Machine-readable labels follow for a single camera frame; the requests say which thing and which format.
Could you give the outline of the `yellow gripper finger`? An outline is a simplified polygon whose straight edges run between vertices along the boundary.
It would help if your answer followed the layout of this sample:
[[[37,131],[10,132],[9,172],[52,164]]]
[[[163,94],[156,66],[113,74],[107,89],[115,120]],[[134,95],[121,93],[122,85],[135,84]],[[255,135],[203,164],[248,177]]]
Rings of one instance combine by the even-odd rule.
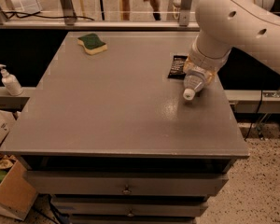
[[[205,74],[206,74],[206,84],[209,85],[214,80],[216,74],[209,71],[207,71]]]
[[[195,68],[195,64],[191,61],[185,61],[183,66],[183,72],[188,75],[192,72],[192,70]]]

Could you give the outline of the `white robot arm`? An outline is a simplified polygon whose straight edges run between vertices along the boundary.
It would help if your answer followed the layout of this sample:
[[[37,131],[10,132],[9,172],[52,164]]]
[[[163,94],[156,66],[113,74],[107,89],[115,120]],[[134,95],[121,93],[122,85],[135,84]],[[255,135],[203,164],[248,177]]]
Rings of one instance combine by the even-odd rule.
[[[195,18],[200,32],[189,48],[189,61],[217,72],[233,48],[280,75],[280,17],[274,0],[199,0]]]

